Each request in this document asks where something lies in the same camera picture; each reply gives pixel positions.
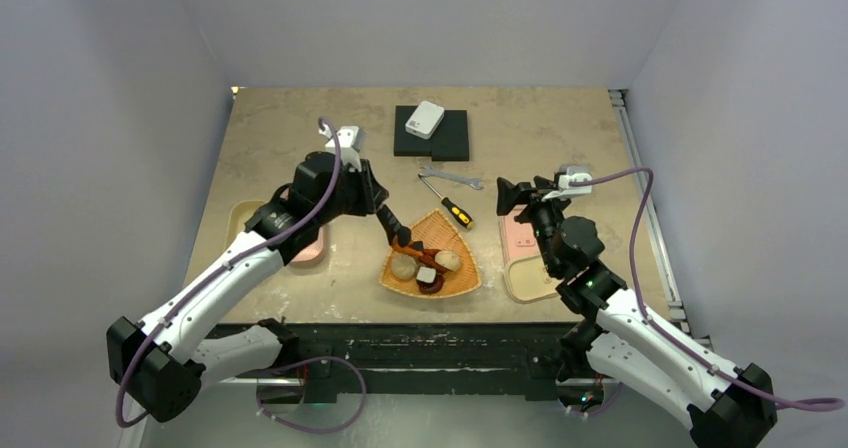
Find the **black metal tongs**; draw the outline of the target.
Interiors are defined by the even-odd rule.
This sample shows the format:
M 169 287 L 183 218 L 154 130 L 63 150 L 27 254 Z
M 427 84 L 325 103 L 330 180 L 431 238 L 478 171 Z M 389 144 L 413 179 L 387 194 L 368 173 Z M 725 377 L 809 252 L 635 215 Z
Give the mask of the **black metal tongs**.
M 389 245 L 393 249 L 396 251 L 412 250 L 419 253 L 424 248 L 421 241 L 412 238 L 411 230 L 397 219 L 387 205 L 378 208 L 376 216 L 386 233 Z

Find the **orange fried chicken piece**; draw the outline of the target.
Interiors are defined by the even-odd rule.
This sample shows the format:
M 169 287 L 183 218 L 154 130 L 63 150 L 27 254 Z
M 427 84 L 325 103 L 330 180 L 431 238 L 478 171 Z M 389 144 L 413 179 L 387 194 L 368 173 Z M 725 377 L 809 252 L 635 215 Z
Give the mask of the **orange fried chicken piece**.
M 393 251 L 410 256 L 421 264 L 431 265 L 435 262 L 435 256 L 439 249 L 426 248 L 422 241 L 411 241 L 406 246 L 399 244 L 399 238 L 395 237 L 390 244 Z

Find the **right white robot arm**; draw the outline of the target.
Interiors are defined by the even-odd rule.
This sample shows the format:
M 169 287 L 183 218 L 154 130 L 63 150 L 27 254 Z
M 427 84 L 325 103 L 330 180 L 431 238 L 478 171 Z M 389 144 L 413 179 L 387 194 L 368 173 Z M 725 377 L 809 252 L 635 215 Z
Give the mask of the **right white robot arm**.
M 497 180 L 496 212 L 522 210 L 544 268 L 563 304 L 582 321 L 561 340 L 560 378 L 590 370 L 618 379 L 667 413 L 699 447 L 756 447 L 778 420 L 766 371 L 740 368 L 694 341 L 640 302 L 635 289 L 600 259 L 594 221 L 564 214 L 564 174 L 514 184 Z

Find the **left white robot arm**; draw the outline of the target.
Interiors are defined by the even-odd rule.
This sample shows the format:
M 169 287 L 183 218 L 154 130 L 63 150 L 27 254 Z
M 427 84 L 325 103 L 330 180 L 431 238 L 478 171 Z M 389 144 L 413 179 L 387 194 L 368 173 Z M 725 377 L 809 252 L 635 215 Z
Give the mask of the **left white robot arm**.
M 390 244 L 410 245 L 411 231 L 392 213 L 387 198 L 367 160 L 352 166 L 331 153 L 308 154 L 292 182 L 277 189 L 225 253 L 189 286 L 140 321 L 120 317 L 109 327 L 109 372 L 119 386 L 118 424 L 133 424 L 124 417 L 126 396 L 166 422 L 211 384 L 250 372 L 284 377 L 306 364 L 298 336 L 281 321 L 261 320 L 223 338 L 208 335 L 241 299 L 341 215 L 374 215 Z

